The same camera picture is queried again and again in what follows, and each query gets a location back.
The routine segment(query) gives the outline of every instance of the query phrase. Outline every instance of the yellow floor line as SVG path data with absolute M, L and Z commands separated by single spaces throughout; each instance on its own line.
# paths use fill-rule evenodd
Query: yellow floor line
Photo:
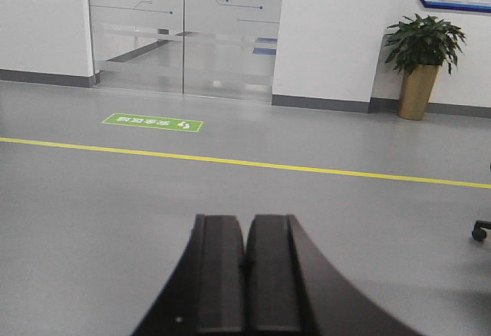
M 227 158 L 217 158 L 217 157 L 207 157 L 207 156 L 190 156 L 190 155 L 178 154 L 178 153 L 151 152 L 148 150 L 127 150 L 123 148 L 85 146 L 83 144 L 55 143 L 55 142 L 46 142 L 43 140 L 26 140 L 26 139 L 7 138 L 7 137 L 0 137 L 0 142 L 31 144 L 35 146 L 45 146 L 45 147 L 68 148 L 72 150 L 93 150 L 97 152 L 123 153 L 123 154 L 132 154 L 138 156 L 166 157 L 166 158 L 174 158 L 178 160 L 227 163 L 227 164 L 241 165 L 241 166 L 268 167 L 270 169 L 302 171 L 307 173 L 329 173 L 331 175 L 361 176 L 361 177 L 370 177 L 372 179 L 412 181 L 416 183 L 432 183 L 432 184 L 442 184 L 442 185 L 465 186 L 470 188 L 491 189 L 491 184 L 487 184 L 487 183 L 471 183 L 467 181 L 434 179 L 431 177 L 390 175 L 386 173 L 366 173 L 362 171 L 350 171 L 350 170 L 322 169 L 320 167 L 281 165 L 277 163 L 231 160 Z

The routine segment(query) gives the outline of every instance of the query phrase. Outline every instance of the chair wheel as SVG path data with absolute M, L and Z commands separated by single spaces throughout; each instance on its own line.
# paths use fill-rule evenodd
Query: chair wheel
M 473 230 L 473 238 L 478 242 L 482 242 L 487 236 L 488 236 L 488 234 L 486 233 L 486 230 L 484 230 L 484 229 Z

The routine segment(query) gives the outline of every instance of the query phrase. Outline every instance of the gold planter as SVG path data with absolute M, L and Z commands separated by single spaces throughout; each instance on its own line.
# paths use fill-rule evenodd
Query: gold planter
M 440 66 L 417 65 L 408 75 L 404 72 L 397 114 L 408 120 L 421 120 L 427 109 L 431 90 Z

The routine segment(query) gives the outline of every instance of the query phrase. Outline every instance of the gray floor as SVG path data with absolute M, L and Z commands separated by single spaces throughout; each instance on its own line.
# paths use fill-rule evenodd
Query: gray floor
M 202 120 L 198 133 L 101 124 Z M 0 82 L 0 137 L 491 183 L 491 120 L 350 114 Z M 197 213 L 295 214 L 365 294 L 428 336 L 491 334 L 491 191 L 0 142 L 0 334 L 127 335 Z

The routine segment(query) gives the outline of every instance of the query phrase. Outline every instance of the frosted glass door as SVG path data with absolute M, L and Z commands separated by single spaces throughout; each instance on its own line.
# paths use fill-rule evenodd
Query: frosted glass door
M 184 0 L 90 0 L 101 84 L 183 91 Z
M 185 0 L 184 93 L 271 100 L 282 0 Z

